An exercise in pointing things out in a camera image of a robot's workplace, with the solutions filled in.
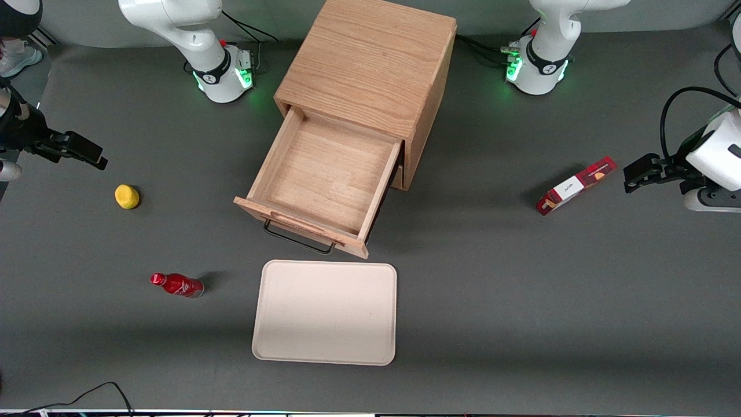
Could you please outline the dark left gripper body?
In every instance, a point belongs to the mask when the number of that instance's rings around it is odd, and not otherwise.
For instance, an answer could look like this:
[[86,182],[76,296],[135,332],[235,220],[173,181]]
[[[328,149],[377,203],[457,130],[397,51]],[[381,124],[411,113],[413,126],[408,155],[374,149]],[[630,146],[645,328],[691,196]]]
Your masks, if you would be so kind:
[[667,148],[662,148],[662,176],[658,184],[680,181],[678,187],[682,195],[706,187],[706,177],[687,161],[689,153],[695,148],[679,148],[675,154],[670,155]]

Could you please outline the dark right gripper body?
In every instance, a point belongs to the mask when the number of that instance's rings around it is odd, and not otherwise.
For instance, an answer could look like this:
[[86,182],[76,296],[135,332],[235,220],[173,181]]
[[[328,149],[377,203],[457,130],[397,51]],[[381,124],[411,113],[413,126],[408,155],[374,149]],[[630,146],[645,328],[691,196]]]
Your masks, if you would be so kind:
[[44,115],[34,107],[29,107],[28,117],[19,119],[23,106],[8,108],[1,120],[1,153],[25,151],[43,158],[57,158],[44,145],[50,145],[55,130],[47,126]]

